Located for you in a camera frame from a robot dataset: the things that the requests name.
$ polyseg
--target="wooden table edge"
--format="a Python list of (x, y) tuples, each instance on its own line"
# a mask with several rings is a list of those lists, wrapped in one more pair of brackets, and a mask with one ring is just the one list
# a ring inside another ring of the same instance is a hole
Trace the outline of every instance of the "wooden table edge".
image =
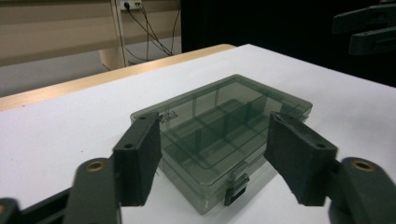
[(0, 98), (0, 111), (5, 111), (25, 105), (31, 105), (74, 91), (81, 91), (93, 86), (104, 84), (109, 81), (117, 80), (124, 77), (130, 77), (177, 63), (183, 63), (233, 48), (235, 48), (235, 46), (228, 44), (216, 45), (214, 47), (198, 49), (195, 51), (174, 55), (148, 63), (141, 63), (138, 65), (121, 68), (90, 77), (83, 77), (32, 91), (25, 91), (14, 95), (5, 96)]

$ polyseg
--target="white surface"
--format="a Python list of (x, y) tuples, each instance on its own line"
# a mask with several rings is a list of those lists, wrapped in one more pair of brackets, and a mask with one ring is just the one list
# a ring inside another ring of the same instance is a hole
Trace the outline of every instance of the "white surface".
[[(70, 187), (81, 163), (111, 154), (131, 113), (233, 74), (311, 102), (306, 124), (339, 147), (338, 160), (376, 162), (396, 180), (396, 89), (247, 45), (1, 112), (0, 198), (25, 208)], [(123, 223), (330, 223), (327, 207), (298, 205), (279, 175), (254, 186), (200, 216), (159, 172), (144, 207), (122, 208)]]

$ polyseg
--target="box latch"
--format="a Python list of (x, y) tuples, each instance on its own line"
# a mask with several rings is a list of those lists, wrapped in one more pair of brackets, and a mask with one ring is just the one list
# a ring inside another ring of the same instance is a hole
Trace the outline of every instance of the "box latch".
[(248, 181), (248, 175), (243, 174), (236, 182), (234, 182), (234, 185), (231, 188), (227, 189), (224, 197), (225, 206), (230, 206), (230, 204), (235, 202), (239, 196), (245, 193)]

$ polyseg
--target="electrical socket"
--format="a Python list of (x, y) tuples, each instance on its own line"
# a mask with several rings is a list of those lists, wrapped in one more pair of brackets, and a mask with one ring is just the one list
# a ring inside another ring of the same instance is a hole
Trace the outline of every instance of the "electrical socket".
[(142, 4), (142, 0), (120, 0), (120, 9), (126, 10), (124, 3), (129, 3), (130, 9), (140, 9), (138, 4)]

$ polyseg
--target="plastic box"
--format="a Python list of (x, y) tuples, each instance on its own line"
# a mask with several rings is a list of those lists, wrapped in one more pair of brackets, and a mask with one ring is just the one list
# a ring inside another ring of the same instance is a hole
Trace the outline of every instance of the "plastic box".
[(160, 169), (200, 214), (229, 205), (266, 160), (269, 113), (306, 120), (312, 104), (239, 75), (131, 115), (158, 111)]

